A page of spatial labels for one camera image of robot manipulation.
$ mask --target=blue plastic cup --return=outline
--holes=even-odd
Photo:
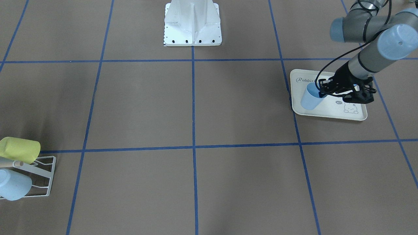
[[[32,179],[6,168],[0,169],[0,196],[9,201],[24,197],[32,187]]]
[[[313,110],[316,108],[326,97],[319,98],[319,90],[315,86],[314,82],[309,83],[306,86],[305,92],[301,100],[301,106],[306,110]]]

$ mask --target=yellow cup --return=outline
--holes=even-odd
[[[25,140],[15,137],[4,137],[0,140],[0,156],[31,164],[41,151],[41,144],[34,140]]]

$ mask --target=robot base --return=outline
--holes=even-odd
[[[173,0],[166,5],[164,46],[219,46],[219,6],[212,0]]]
[[[319,71],[294,69],[290,73],[290,84],[292,94],[292,109],[296,114],[323,118],[338,118],[346,120],[364,121],[367,118],[366,105],[344,103],[342,98],[327,96],[313,110],[306,110],[301,105],[306,86],[315,82]],[[328,79],[334,73],[322,72],[320,79]]]

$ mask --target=black cable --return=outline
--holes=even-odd
[[[389,22],[389,19],[390,19],[390,16],[391,16],[391,14],[392,14],[392,0],[386,0],[386,3],[387,2],[389,2],[389,12],[388,12],[388,14],[387,14],[387,18],[386,18],[386,21],[385,21],[385,23],[382,25],[382,27],[383,26],[385,26],[385,25],[387,25],[387,23]],[[371,42],[373,42],[383,31],[385,31],[386,29],[384,29],[384,30],[381,30],[381,31],[379,31],[379,32],[377,32],[373,37],[372,37],[372,39],[370,39],[368,42],[366,42],[365,44],[363,44],[363,45],[361,45],[361,46],[359,46],[359,47],[357,47],[357,48],[354,48],[354,49],[352,49],[352,50],[350,50],[350,51],[348,51],[348,52],[346,52],[346,53],[344,53],[344,54],[342,54],[342,55],[340,55],[339,57],[337,57],[337,58],[335,58],[335,59],[333,59],[331,62],[329,62],[327,65],[325,65],[320,71],[319,71],[319,73],[318,73],[318,75],[316,76],[316,78],[315,78],[315,86],[316,86],[316,88],[320,91],[320,92],[322,92],[322,93],[324,93],[324,94],[327,94],[327,95],[331,95],[331,96],[334,96],[334,97],[343,97],[343,96],[345,96],[345,95],[334,95],[334,94],[332,94],[332,93],[327,93],[327,92],[323,92],[323,91],[321,91],[321,89],[319,88],[319,86],[318,86],[318,78],[319,78],[319,75],[330,65],[330,64],[332,64],[332,63],[334,63],[335,61],[337,61],[338,59],[340,59],[340,58],[342,58],[343,56],[345,56],[345,55],[348,55],[348,54],[350,54],[351,52],[354,52],[354,51],[357,51],[358,49],[360,49],[360,48],[362,48],[362,47],[365,47],[366,45],[368,45],[368,44],[370,44]]]
[[[386,0],[386,2],[382,5],[382,7],[386,6],[386,4],[389,2],[389,0]]]
[[[381,8],[382,7],[384,7],[384,6],[386,6],[386,4],[388,3],[388,1],[389,0],[386,0],[386,2],[381,6]],[[357,3],[360,5],[360,7],[362,7],[363,8],[363,10],[367,10],[367,11],[377,11],[377,10],[379,10],[379,8],[375,8],[375,9],[367,9],[361,2],[360,2],[360,0],[357,0]]]

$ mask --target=floor tile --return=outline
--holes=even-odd
[[[29,1],[8,61],[100,59],[111,1]]]
[[[303,147],[324,235],[415,234],[418,194],[398,143]]]
[[[299,147],[197,149],[199,234],[317,234]]]
[[[104,63],[87,148],[191,145],[191,87],[190,62]]]
[[[191,59],[189,46],[164,44],[164,8],[170,0],[115,1],[105,59]]]
[[[403,142],[402,146],[408,156],[415,177],[418,177],[418,142]]]
[[[57,163],[48,197],[0,200],[1,234],[65,234],[80,154],[60,153],[54,156],[57,157]]]
[[[25,0],[3,0],[0,2],[0,60],[4,58],[25,3]]]
[[[37,140],[42,150],[81,149],[97,67],[6,64],[0,73],[2,135]]]
[[[288,78],[293,69],[319,71],[329,61],[285,61]],[[325,71],[335,72],[344,61],[337,61]],[[396,139],[378,94],[366,105],[368,117],[364,121],[296,115],[302,142]]]
[[[268,1],[215,0],[222,45],[197,46],[196,59],[279,58]]]
[[[375,75],[400,138],[418,138],[416,60],[401,60]]]
[[[283,58],[335,58],[359,46],[329,36],[332,21],[346,15],[340,1],[272,1],[272,8]]]
[[[297,142],[279,61],[196,62],[196,144]]]
[[[194,234],[192,156],[86,153],[71,234]]]

